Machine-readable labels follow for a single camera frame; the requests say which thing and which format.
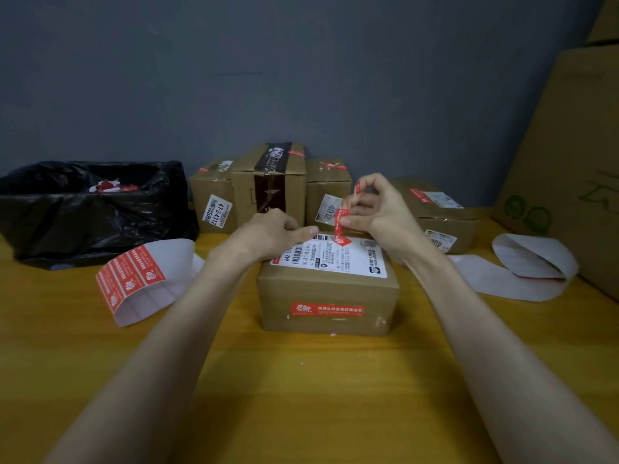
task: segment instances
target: red label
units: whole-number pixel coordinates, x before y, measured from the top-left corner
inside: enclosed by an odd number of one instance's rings
[[[424,203],[432,203],[432,200],[429,199],[428,195],[424,194],[418,188],[410,189],[410,193],[413,194],[415,197],[417,197],[419,200],[421,200]]]
[[[339,244],[342,247],[352,242],[349,238],[343,236],[344,228],[340,225],[340,218],[345,217],[348,213],[349,210],[347,208],[340,208],[336,211],[336,228],[334,230],[335,237],[333,240],[336,244]]]
[[[363,306],[348,306],[341,304],[292,303],[290,305],[290,315],[361,317],[363,315]]]
[[[147,285],[165,280],[159,265],[152,258],[151,253],[144,246],[136,247],[128,252],[129,258],[135,263],[140,275]]]
[[[341,169],[343,171],[346,171],[346,169],[348,169],[345,165],[343,164],[333,164],[333,163],[324,163],[326,168],[332,168],[332,169]]]
[[[120,282],[120,287],[126,296],[144,286],[142,277],[136,271],[127,254],[121,254],[113,258],[108,265],[115,272],[116,279]]]
[[[114,278],[109,264],[106,264],[105,267],[97,273],[97,283],[99,284],[99,289],[105,301],[108,303],[108,306],[112,312],[116,312],[118,306],[124,299],[124,293]]]

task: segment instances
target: large cardboard box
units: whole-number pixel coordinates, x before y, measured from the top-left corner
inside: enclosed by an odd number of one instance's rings
[[[419,226],[449,254],[461,254],[473,243],[479,219],[437,186],[420,179],[391,179]]]
[[[389,332],[400,285],[375,241],[340,247],[319,234],[263,262],[258,274],[265,330],[347,335]]]
[[[305,220],[305,149],[296,142],[265,143],[232,164],[238,225],[279,208]]]
[[[619,41],[619,0],[606,0],[593,25],[587,44]]]
[[[559,239],[619,299],[619,45],[561,53],[493,218]]]
[[[201,233],[233,233],[236,224],[232,159],[215,158],[190,177]]]
[[[348,169],[340,158],[309,159],[305,168],[308,181],[305,224],[333,231],[336,210],[352,190]]]

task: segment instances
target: wooden table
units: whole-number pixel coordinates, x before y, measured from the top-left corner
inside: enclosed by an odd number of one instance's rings
[[[471,253],[497,262],[484,219]],[[198,254],[225,236],[201,235]],[[47,272],[0,243],[0,461],[39,462],[163,312],[118,328],[99,267]],[[495,463],[490,438],[411,273],[385,337],[263,332],[256,273],[228,310],[172,462]],[[581,279],[553,301],[488,304],[619,434],[619,305]]]

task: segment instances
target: barcode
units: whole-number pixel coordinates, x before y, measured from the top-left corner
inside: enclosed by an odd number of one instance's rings
[[[295,253],[292,255],[292,263],[298,264],[301,262],[301,254],[303,253],[303,246],[297,246],[295,248]]]

